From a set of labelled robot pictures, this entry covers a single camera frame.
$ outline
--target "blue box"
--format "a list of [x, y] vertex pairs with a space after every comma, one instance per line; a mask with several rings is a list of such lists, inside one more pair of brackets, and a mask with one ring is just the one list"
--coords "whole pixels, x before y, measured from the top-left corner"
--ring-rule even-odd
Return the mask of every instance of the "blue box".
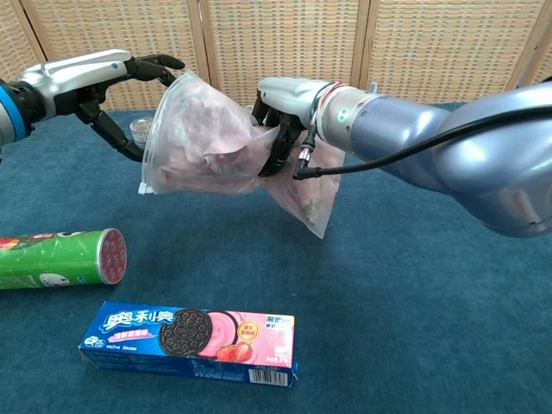
[[96, 367], [292, 386], [295, 318], [104, 302], [78, 345]]

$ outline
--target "barcode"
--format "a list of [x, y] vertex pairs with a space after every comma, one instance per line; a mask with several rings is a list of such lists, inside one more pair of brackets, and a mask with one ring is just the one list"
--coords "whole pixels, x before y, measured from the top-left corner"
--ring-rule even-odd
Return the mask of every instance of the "barcode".
[[249, 370], [249, 382], [252, 384], [268, 384], [271, 386], [287, 386], [287, 373], [278, 371]]

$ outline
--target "green can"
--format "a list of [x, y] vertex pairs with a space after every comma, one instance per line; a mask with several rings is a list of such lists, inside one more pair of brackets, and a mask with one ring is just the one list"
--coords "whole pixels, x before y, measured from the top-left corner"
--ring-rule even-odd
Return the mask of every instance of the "green can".
[[114, 285], [126, 267], [117, 229], [0, 237], [0, 289]]

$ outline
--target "red can lid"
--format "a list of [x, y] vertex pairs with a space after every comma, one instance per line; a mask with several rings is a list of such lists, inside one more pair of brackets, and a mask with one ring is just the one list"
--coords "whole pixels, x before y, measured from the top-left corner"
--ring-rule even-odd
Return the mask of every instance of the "red can lid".
[[106, 230], [99, 251], [100, 276], [108, 285], [119, 283], [127, 269], [127, 246], [117, 229]]

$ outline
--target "robotic arm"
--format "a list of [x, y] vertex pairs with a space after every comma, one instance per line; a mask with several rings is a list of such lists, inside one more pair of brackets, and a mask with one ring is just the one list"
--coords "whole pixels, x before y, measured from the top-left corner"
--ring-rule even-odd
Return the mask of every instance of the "robotic arm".
[[75, 114], [114, 149], [141, 162], [143, 151], [125, 137], [100, 104], [110, 86], [127, 79], [158, 79], [169, 86], [175, 77], [165, 66], [183, 69], [185, 64], [165, 54], [134, 58], [125, 50], [111, 49], [32, 66], [16, 82], [0, 79], [0, 150], [29, 136], [37, 122]]
[[[321, 81], [264, 78], [254, 116], [281, 124], [261, 175], [276, 173], [302, 130], [296, 179], [375, 167], [447, 194], [489, 229], [552, 230], [552, 82], [506, 91], [453, 112]], [[309, 168], [314, 136], [366, 164]]]
[[[141, 161], [143, 152], [101, 109], [107, 89], [135, 78], [169, 86], [166, 69], [184, 63], [164, 54], [133, 58], [108, 50], [30, 67], [0, 80], [0, 148], [33, 125], [75, 114], [113, 148]], [[261, 176], [277, 173], [308, 129], [294, 178], [315, 179], [382, 168], [447, 194], [489, 229], [530, 237], [552, 231], [552, 82], [467, 103], [453, 112], [359, 89], [297, 78], [265, 78], [253, 115], [280, 126]], [[366, 164], [309, 168], [315, 136]]]

